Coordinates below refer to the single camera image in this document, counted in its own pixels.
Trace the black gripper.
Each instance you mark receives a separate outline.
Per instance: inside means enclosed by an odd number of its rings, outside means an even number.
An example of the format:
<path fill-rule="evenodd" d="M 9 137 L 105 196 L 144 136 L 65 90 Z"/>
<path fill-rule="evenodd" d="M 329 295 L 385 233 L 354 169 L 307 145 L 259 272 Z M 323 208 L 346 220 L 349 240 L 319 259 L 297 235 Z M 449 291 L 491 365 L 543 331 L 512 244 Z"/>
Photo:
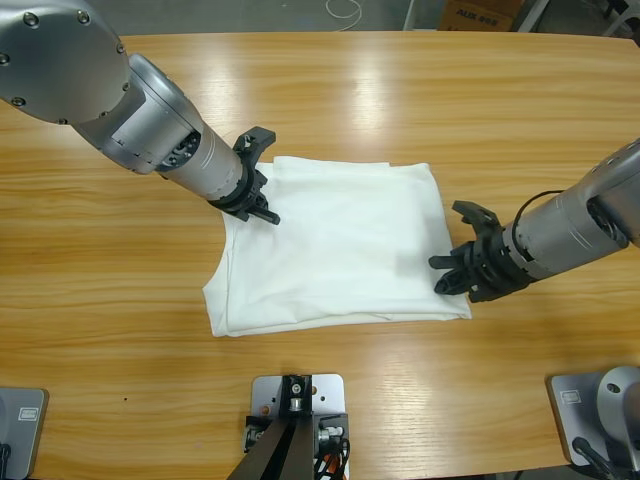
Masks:
<path fill-rule="evenodd" d="M 503 229 L 494 212 L 471 202 L 456 200 L 452 209 L 470 225 L 476 239 L 466 242 L 448 255 L 433 255 L 429 266 L 445 270 L 434 290 L 442 295 L 468 292 L 472 303 L 487 302 L 523 290 L 532 277 L 511 258 L 503 241 Z"/>
<path fill-rule="evenodd" d="M 241 159 L 241 178 L 229 195 L 210 200 L 209 204 L 243 222 L 254 216 L 278 225 L 279 215 L 269 210 L 268 201 L 261 193 L 267 178 L 255 168 L 264 151 L 275 142 L 276 133 L 259 126 L 241 134 L 233 146 L 234 152 Z"/>

